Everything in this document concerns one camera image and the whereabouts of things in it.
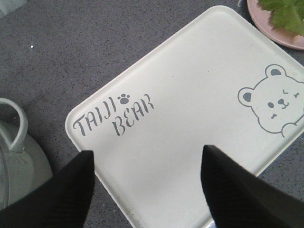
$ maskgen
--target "gray countertop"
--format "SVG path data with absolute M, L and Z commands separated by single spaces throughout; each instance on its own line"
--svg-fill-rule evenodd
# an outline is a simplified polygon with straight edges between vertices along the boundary
M 30 0 L 0 19 L 0 97 L 25 109 L 56 173 L 78 153 L 64 128 L 70 110 L 214 5 L 252 23 L 245 0 Z M 304 64 L 304 52 L 282 48 Z M 5 106 L 0 118 L 19 124 Z M 303 145 L 302 134 L 260 175 L 301 200 Z M 131 227 L 98 179 L 85 227 Z

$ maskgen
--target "green leaf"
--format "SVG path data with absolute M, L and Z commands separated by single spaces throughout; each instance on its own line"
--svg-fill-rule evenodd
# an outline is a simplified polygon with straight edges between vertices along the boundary
M 274 11 L 276 9 L 282 8 L 289 5 L 293 0 L 259 0 L 259 4 L 265 10 Z
M 274 27 L 304 35 L 304 0 L 259 0 L 259 4 L 272 11 Z

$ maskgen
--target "bear face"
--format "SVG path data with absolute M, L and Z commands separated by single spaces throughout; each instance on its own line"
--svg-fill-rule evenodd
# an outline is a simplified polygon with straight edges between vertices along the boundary
M 286 75 L 280 65 L 269 65 L 266 78 L 254 88 L 242 88 L 238 100 L 251 107 L 260 126 L 269 133 L 282 133 L 283 129 L 304 116 L 304 83 Z

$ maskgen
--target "rectangular tray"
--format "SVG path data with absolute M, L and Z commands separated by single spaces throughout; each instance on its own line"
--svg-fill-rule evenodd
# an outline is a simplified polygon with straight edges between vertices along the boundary
M 303 130 L 303 69 L 215 6 L 75 107 L 66 132 L 134 228 L 204 228 L 203 145 L 258 175 Z

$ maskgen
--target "bear nose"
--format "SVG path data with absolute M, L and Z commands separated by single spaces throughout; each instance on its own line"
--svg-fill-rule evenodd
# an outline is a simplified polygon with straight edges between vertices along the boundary
M 278 102 L 277 102 L 279 105 L 283 105 L 284 104 L 284 99 L 280 99 L 280 100 L 278 100 Z

